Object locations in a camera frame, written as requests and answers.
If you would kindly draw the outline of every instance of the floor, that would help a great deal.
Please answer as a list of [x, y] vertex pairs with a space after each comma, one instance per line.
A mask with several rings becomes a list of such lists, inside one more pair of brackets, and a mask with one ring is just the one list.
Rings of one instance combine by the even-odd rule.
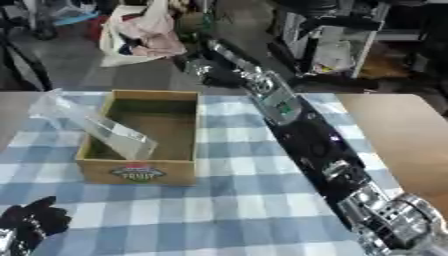
[[[265, 1], [226, 0], [222, 3], [221, 8], [230, 16], [231, 22], [225, 19], [220, 22], [220, 35], [258, 58], [265, 66], [281, 74], [284, 73], [284, 68], [266, 53], [269, 35], [265, 33], [265, 29], [270, 23], [271, 12]], [[95, 43], [85, 38], [85, 32], [86, 24], [79, 23], [60, 27], [59, 37], [51, 41], [37, 41], [24, 33], [16, 33], [12, 40], [32, 50], [46, 66], [54, 87], [65, 90], [194, 90], [204, 94], [243, 94], [241, 90], [205, 87], [192, 77], [180, 73], [169, 60], [113, 68], [100, 67], [103, 54]], [[31, 72], [28, 72], [27, 78], [34, 79]], [[391, 93], [395, 89], [397, 89], [396, 84], [385, 83], [381, 85], [379, 92]], [[360, 88], [315, 83], [300, 86], [300, 90], [335, 93], [363, 92]], [[446, 101], [436, 91], [411, 90], [411, 92], [425, 98], [440, 113], [448, 107]]]

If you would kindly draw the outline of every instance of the open cardboard box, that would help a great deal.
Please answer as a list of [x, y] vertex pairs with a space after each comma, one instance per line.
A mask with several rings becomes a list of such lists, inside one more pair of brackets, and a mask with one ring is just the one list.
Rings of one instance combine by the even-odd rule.
[[198, 93], [114, 90], [101, 114], [158, 142], [151, 159], [123, 159], [87, 135], [76, 155], [93, 183], [192, 185], [195, 181]]

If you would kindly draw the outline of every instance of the box label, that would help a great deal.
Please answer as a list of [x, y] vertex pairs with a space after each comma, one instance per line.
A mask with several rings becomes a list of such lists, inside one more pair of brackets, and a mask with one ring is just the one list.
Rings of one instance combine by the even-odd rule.
[[166, 173], [145, 164], [130, 164], [110, 171], [111, 174], [133, 182], [145, 183], [165, 176]]

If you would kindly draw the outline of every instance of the tablecloth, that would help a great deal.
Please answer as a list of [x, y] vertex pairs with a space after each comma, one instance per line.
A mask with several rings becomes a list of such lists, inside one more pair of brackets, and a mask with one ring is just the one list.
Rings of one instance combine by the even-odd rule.
[[[96, 108], [105, 93], [71, 92]], [[389, 194], [400, 188], [333, 94], [305, 94], [359, 153]], [[83, 132], [28, 119], [0, 154], [0, 210], [56, 195], [73, 217], [45, 255], [363, 255], [243, 96], [202, 96], [197, 184], [98, 185], [74, 162]]]

